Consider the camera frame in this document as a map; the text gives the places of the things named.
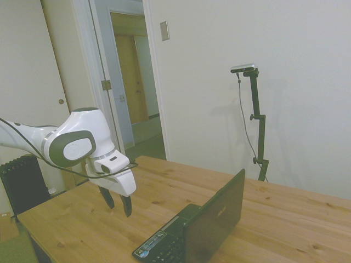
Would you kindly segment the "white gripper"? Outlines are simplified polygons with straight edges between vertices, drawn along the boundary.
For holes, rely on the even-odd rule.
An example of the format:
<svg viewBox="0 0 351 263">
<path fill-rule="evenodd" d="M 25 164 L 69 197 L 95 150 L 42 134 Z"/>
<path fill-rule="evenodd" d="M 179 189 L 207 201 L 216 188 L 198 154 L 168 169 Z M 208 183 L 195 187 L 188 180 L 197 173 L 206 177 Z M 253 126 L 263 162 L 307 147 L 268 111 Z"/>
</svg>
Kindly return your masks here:
<svg viewBox="0 0 351 263">
<path fill-rule="evenodd" d="M 132 200 L 130 195 L 136 190 L 134 175 L 130 169 L 122 171 L 129 165 L 129 159 L 105 158 L 93 161 L 87 160 L 87 173 L 92 183 L 99 186 L 100 193 L 110 209 L 115 207 L 115 202 L 110 191 L 120 194 L 123 210 L 126 217 L 132 214 Z"/>
</svg>

